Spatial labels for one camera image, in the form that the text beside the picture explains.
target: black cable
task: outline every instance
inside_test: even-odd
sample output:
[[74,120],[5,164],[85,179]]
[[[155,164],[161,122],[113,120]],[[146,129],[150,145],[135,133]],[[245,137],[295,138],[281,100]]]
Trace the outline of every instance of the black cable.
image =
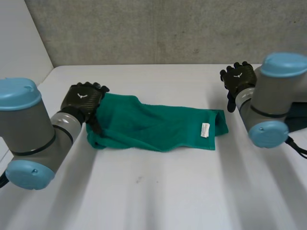
[[285,141],[286,144],[290,145],[301,157],[307,159],[307,150],[298,147],[294,140],[288,136],[288,139]]
[[9,182],[5,172],[0,176],[0,188],[4,187]]

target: tabletop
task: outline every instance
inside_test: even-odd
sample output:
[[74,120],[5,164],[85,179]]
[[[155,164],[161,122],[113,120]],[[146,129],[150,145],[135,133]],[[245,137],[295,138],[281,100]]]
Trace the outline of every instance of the tabletop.
[[[40,191],[0,190],[1,230],[302,230],[307,161],[283,144],[252,145],[226,110],[227,65],[64,66],[39,86],[50,116],[69,87],[98,82],[142,103],[225,110],[216,150],[91,148],[83,127],[55,179]],[[307,132],[291,136],[306,144]]]

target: green towel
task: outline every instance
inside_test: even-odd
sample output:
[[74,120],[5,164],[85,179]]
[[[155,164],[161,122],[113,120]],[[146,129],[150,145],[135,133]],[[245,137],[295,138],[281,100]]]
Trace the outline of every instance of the green towel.
[[[214,137],[228,133],[223,110],[142,104],[135,96],[106,93],[96,111],[102,136],[89,125],[89,143],[96,149],[140,148],[170,151],[179,146],[215,150]],[[203,123],[209,136],[201,137]]]

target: blue joint cap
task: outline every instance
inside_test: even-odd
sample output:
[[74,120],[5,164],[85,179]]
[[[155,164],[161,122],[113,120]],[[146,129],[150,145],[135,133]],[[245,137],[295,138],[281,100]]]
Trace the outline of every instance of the blue joint cap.
[[261,73],[273,78],[291,78],[307,71],[307,57],[295,53],[273,53],[268,55]]
[[288,126],[281,121],[265,121],[253,126],[249,138],[260,148],[274,148],[281,145],[288,138]]
[[0,111],[30,108],[42,100],[35,83],[27,78],[0,80]]
[[5,175],[10,182],[18,187],[40,190],[47,187],[55,173],[40,163],[15,160],[9,163]]

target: care label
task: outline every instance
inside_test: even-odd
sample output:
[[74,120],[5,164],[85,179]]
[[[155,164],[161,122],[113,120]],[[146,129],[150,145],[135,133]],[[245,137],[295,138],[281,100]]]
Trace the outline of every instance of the care label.
[[209,127],[210,127],[209,123],[203,123],[201,125],[201,137],[207,138],[209,136]]

